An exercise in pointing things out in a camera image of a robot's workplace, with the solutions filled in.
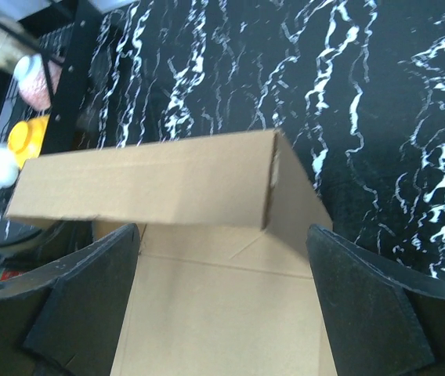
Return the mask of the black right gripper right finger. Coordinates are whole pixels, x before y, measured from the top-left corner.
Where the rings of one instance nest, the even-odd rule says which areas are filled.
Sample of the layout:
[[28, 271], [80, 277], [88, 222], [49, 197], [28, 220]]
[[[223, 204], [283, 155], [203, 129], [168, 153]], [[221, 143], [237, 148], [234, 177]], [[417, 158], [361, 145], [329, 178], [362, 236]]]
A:
[[445, 281], [318, 225], [307, 251], [340, 375], [445, 375]]

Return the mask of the brown cardboard box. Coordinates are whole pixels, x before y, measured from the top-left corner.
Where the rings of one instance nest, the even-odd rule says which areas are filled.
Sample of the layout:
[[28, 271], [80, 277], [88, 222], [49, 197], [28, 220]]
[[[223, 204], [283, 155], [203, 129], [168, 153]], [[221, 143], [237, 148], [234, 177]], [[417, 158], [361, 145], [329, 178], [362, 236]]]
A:
[[331, 219], [280, 130], [28, 161], [6, 212], [141, 245], [113, 375], [333, 375], [306, 250]]

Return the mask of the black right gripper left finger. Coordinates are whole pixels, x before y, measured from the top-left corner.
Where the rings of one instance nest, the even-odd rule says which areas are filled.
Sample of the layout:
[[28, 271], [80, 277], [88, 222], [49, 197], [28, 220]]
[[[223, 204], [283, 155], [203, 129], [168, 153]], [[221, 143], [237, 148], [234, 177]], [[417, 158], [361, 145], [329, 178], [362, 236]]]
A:
[[0, 375], [110, 374], [139, 245], [126, 224], [0, 282]]

